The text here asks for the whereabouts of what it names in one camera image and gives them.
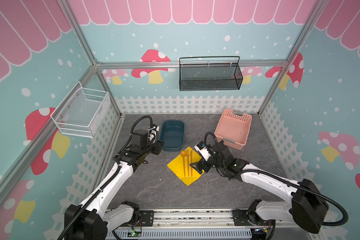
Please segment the dark teal plastic tub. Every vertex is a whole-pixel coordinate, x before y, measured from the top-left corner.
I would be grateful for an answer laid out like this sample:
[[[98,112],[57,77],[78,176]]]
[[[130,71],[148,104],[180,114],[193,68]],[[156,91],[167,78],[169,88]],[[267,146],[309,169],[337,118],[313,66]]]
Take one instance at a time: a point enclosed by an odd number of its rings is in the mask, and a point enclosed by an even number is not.
[[[160,141],[163,142],[162,150],[178,152],[184,144],[185,124],[182,121],[168,120],[163,123]]]

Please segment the orange plastic spoon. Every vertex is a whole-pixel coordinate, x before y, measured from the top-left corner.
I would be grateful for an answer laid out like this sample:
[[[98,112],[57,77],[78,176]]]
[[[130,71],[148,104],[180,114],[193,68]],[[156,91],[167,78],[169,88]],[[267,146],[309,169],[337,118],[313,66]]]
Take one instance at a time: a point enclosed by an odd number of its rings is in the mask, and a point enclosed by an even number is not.
[[[180,155],[181,155],[181,157],[183,158],[184,177],[186,177],[186,176],[187,176],[187,170],[186,170],[186,156],[187,156],[187,152],[186,152],[186,151],[181,151]]]

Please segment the orange plastic knife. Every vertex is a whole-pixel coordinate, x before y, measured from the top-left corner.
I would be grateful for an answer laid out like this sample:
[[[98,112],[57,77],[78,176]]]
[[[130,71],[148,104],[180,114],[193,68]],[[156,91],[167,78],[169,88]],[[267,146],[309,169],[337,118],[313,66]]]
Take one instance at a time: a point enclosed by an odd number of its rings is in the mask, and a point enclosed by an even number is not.
[[[190,150],[190,153],[189,153],[189,165],[190,165],[190,176],[192,177],[193,176],[193,168],[192,168],[192,163],[193,163],[193,150],[191,149]]]

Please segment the yellow paper napkin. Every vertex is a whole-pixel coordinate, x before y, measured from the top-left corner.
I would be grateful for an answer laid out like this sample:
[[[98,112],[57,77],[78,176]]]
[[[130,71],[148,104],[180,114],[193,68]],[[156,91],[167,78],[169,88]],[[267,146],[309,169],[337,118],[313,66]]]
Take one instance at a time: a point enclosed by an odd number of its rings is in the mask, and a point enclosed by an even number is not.
[[[199,156],[199,154],[193,150],[193,163],[197,163],[200,160],[201,160],[201,157]],[[183,158],[181,157],[180,154],[175,159],[173,159],[167,165],[167,167],[187,186],[190,186],[192,183],[197,181],[204,173],[204,172],[202,172],[201,174],[199,174],[196,170],[193,169],[192,177],[191,176],[184,177]]]

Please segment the orange plastic fork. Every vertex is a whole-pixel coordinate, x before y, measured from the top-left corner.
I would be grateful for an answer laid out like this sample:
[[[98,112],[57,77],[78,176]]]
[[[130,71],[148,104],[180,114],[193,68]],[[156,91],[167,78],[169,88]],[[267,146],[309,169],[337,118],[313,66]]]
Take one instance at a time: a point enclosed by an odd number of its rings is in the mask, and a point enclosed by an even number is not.
[[[190,176],[190,166],[189,166],[189,163],[190,163],[190,152],[188,149],[186,149],[186,169],[187,169],[187,177]]]

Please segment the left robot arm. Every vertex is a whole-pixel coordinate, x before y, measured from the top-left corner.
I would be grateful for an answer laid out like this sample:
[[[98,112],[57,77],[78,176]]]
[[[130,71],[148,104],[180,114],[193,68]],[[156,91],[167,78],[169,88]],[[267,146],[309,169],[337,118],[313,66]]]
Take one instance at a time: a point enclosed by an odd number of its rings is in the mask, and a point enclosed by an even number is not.
[[[159,155],[163,142],[159,126],[151,116],[136,120],[125,145],[114,156],[114,165],[95,190],[80,204],[70,205],[64,215],[64,229],[59,240],[104,240],[123,224],[135,225],[140,220],[139,205],[124,201],[118,208],[107,209],[123,184],[150,154]]]

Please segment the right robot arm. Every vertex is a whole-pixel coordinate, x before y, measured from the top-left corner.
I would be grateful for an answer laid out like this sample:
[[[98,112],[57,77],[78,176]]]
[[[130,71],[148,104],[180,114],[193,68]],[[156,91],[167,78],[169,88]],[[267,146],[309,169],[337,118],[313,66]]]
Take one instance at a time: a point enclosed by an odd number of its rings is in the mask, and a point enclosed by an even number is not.
[[[299,182],[264,171],[246,160],[234,158],[223,143],[211,146],[199,142],[195,149],[201,159],[190,166],[199,174],[215,168],[222,177],[255,185],[282,199],[272,203],[255,200],[247,210],[252,225],[267,220],[293,221],[301,229],[317,234],[322,226],[342,226],[349,220],[345,208],[322,195],[310,180]]]

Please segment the pink perforated plastic basket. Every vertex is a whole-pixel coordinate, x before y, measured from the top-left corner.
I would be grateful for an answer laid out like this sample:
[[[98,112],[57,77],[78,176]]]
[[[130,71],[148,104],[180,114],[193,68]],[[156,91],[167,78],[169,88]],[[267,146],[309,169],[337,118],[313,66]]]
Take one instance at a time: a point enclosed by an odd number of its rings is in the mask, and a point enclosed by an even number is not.
[[[232,109],[224,109],[215,130],[218,141],[228,147],[241,150],[247,143],[252,116]]]

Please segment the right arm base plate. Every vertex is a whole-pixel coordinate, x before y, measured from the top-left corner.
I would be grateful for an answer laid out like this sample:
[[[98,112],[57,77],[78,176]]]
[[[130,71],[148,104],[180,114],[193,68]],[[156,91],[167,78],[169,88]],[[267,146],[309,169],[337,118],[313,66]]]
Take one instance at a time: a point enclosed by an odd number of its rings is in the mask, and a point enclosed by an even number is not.
[[[235,226],[263,226],[270,228],[273,226],[273,220],[261,219],[255,211],[235,209],[232,211]]]

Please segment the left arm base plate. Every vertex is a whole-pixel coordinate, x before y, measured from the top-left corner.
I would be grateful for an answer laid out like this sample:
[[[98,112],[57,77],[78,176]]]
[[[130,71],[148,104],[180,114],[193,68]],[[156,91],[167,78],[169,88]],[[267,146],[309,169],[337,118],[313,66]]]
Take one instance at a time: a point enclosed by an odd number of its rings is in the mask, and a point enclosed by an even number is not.
[[[133,216],[132,220],[128,223],[124,223],[122,227],[152,227],[154,221],[154,211],[140,211],[138,216]]]

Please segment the aluminium front rail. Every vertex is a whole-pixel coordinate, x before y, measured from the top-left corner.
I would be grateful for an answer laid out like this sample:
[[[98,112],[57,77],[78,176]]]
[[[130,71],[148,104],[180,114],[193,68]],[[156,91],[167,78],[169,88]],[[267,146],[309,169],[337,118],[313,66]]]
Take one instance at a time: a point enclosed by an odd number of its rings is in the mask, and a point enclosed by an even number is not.
[[[291,207],[282,202],[256,200],[247,210],[255,211],[263,220],[293,221],[300,228],[312,234],[317,234],[323,223],[323,218],[315,217],[313,209],[307,206],[296,205]],[[154,211],[153,227],[162,226],[165,221],[172,225],[188,224],[195,226],[202,224],[213,226],[223,223],[234,225],[232,211],[221,209],[158,210]]]

